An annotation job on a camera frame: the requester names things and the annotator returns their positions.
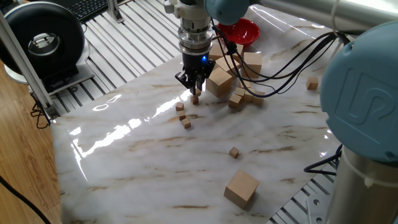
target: wooden floor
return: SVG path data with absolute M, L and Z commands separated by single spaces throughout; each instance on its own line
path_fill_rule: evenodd
M 0 175 L 48 217 L 60 223 L 60 194 L 50 128 L 30 117 L 34 100 L 26 85 L 12 81 L 0 61 Z M 0 224 L 43 223 L 0 185 Z

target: marble surface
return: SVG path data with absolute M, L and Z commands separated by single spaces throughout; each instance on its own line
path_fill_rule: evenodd
M 261 28 L 247 51 L 262 52 L 265 74 L 330 31 L 262 6 L 252 6 L 245 17 Z M 303 168 L 338 146 L 319 91 L 305 89 L 307 77 L 322 79 L 332 51 L 262 108 L 232 110 L 229 95 L 218 99 L 207 91 L 192 105 L 189 91 L 174 79 L 182 67 L 177 57 L 58 118 L 51 128 L 63 222 L 265 223 L 311 179 Z M 177 118 L 179 101 L 191 119 L 189 129 Z M 241 152 L 237 159 L 228 155 L 232 147 Z M 238 169 L 260 182 L 246 210 L 223 196 Z

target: metal pole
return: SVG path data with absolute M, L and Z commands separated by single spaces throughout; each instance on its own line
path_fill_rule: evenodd
M 42 82 L 33 69 L 32 64 L 26 57 L 21 45 L 19 44 L 17 38 L 12 32 L 10 26 L 8 25 L 6 19 L 4 18 L 2 12 L 0 11 L 0 41 L 4 43 L 11 57 L 14 59 L 15 63 L 23 76 L 26 78 L 28 84 L 30 85 L 32 91 L 34 92 L 37 99 L 42 104 L 44 110 L 50 115 L 52 119 L 58 116 L 55 111 L 54 104 L 45 90 Z
M 118 0 L 107 0 L 108 1 L 108 13 L 118 23 L 124 22 L 122 14 L 119 10 Z
M 397 215 L 398 167 L 374 162 L 344 147 L 326 223 L 392 224 Z
M 331 9 L 336 0 L 260 0 L 271 9 L 331 27 Z M 336 12 L 336 29 L 359 35 L 383 24 L 398 20 L 398 2 L 393 0 L 340 0 Z

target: small wooden cube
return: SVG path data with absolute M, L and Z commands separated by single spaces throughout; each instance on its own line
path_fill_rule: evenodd
M 183 119 L 187 118 L 185 116 L 185 112 L 184 111 L 179 111 L 178 112 L 178 118 L 180 118 L 180 121 L 182 121 Z
M 185 129 L 189 128 L 191 126 L 191 121 L 188 118 L 185 118 L 181 121 L 182 126 L 184 126 Z
M 243 82 L 244 82 L 244 84 L 245 84 L 248 88 L 251 87 L 249 81 L 243 81 Z M 239 87 L 240 87 L 240 88 L 244 88 L 243 84 L 242 84 L 240 81 L 239 81 Z
M 199 103 L 199 98 L 197 96 L 191 96 L 191 103 L 197 105 Z
M 230 91 L 232 85 L 232 77 L 226 73 L 222 68 L 214 70 L 206 81 L 206 89 L 220 97 Z
M 240 54 L 240 56 L 242 58 L 244 58 L 244 54 L 243 54 L 243 45 L 241 44 L 236 44 L 236 51 Z M 234 59 L 239 62 L 241 64 L 241 59 L 239 58 L 239 56 L 237 54 L 233 54 L 232 57 L 234 57 Z
M 242 96 L 232 94 L 231 98 L 229 99 L 228 106 L 230 108 L 237 109 L 239 104 L 241 104 L 241 103 L 242 103 Z
M 308 90 L 316 90 L 318 87 L 319 81 L 317 77 L 310 77 L 307 79 L 307 89 Z
M 253 88 L 249 88 L 253 93 L 255 93 L 256 91 Z M 243 96 L 243 100 L 246 102 L 253 102 L 253 98 L 254 96 L 249 93 L 248 91 L 244 92 L 244 96 Z
M 246 64 L 253 69 L 255 72 L 260 73 L 261 72 L 261 67 L 262 67 L 262 55 L 261 53 L 250 53 L 246 52 L 244 53 L 244 61 Z M 250 78 L 258 78 L 259 75 L 254 73 L 252 70 L 250 70 L 247 66 L 244 66 L 244 77 L 250 77 Z
M 246 90 L 244 88 L 236 87 L 234 94 L 238 96 L 244 96 Z
M 236 70 L 235 70 L 235 68 L 234 68 L 234 64 L 232 63 L 231 57 L 230 57 L 230 56 L 227 56 L 226 59 L 227 59 L 227 61 L 228 61 L 229 66 L 230 66 L 231 69 L 233 70 L 233 73 L 236 74 Z M 241 66 L 241 64 L 240 64 L 239 62 L 237 62 L 235 59 L 234 59 L 234 61 L 235 61 L 235 64 L 236 64 L 237 68 L 239 68 L 239 67 Z M 233 78 L 236 78 L 236 76 L 233 75 L 232 71 L 229 69 L 228 65 L 226 64 L 225 58 L 224 58 L 224 57 L 219 58 L 219 59 L 216 61 L 216 64 L 217 64 L 219 67 L 221 67 L 224 71 L 226 71 L 228 74 L 230 74 Z
M 223 56 L 223 52 L 221 51 L 221 48 L 223 48 L 223 47 L 221 47 L 218 44 L 218 41 L 214 41 L 213 42 L 213 46 L 212 46 L 212 48 L 210 50 L 210 53 L 209 53 L 209 57 L 211 59 L 213 59 L 214 61 L 219 59 L 219 58 L 221 58 Z
M 184 110 L 184 104 L 181 102 L 178 102 L 177 105 L 175 105 L 175 110 L 176 111 L 182 111 Z
M 194 96 L 199 97 L 200 95 L 201 95 L 201 91 L 197 88 L 195 90 L 195 95 Z
M 260 92 L 260 91 L 256 91 L 256 94 L 257 94 L 257 95 L 262 95 L 262 96 L 265 95 L 265 93 Z M 263 103 L 263 102 L 264 102 L 264 99 L 263 99 L 263 98 L 253 96 L 253 104 L 254 104 L 254 105 L 262 106 L 262 103 Z
M 234 159 L 236 159 L 237 156 L 239 155 L 239 149 L 233 147 L 231 150 L 229 150 L 229 155 L 232 156 Z
M 260 182 L 243 170 L 238 170 L 225 187 L 224 196 L 244 209 L 256 192 Z

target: gray metal cylinder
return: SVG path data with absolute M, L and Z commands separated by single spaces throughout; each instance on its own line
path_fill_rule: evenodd
M 331 9 L 336 0 L 260 0 L 265 7 L 331 27 Z M 359 35 L 385 22 L 398 20 L 394 0 L 341 0 L 335 17 L 336 29 Z
M 326 223 L 392 224 L 397 216 L 398 168 L 344 147 Z

